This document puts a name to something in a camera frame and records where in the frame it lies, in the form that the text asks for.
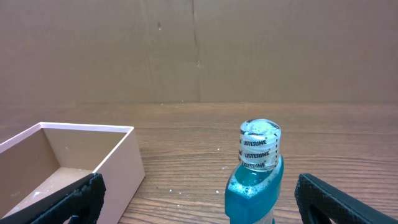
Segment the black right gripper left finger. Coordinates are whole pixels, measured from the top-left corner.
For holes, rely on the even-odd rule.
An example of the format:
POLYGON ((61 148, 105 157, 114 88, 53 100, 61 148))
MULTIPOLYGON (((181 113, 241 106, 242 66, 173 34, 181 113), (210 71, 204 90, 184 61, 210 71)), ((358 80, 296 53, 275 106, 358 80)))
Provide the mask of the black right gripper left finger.
POLYGON ((78 181, 1 219, 3 224, 95 224, 104 204, 106 186, 99 173, 78 181))

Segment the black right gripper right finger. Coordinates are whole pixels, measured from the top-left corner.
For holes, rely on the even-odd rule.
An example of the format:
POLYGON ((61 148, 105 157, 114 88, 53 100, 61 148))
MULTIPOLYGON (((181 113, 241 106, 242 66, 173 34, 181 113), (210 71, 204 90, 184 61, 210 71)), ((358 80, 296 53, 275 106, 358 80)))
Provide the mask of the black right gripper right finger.
POLYGON ((299 175, 295 199, 304 224, 397 224, 396 219, 309 173, 299 175))

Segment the blue Listerine mouthwash bottle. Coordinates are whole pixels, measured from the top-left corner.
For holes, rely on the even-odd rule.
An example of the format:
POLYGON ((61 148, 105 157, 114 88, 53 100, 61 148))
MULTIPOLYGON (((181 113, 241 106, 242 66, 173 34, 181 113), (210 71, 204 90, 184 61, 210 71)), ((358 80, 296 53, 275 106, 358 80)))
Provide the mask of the blue Listerine mouthwash bottle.
POLYGON ((230 223, 275 223, 284 159, 282 130, 268 119, 250 119, 240 126, 239 164, 226 184, 224 210, 230 223))

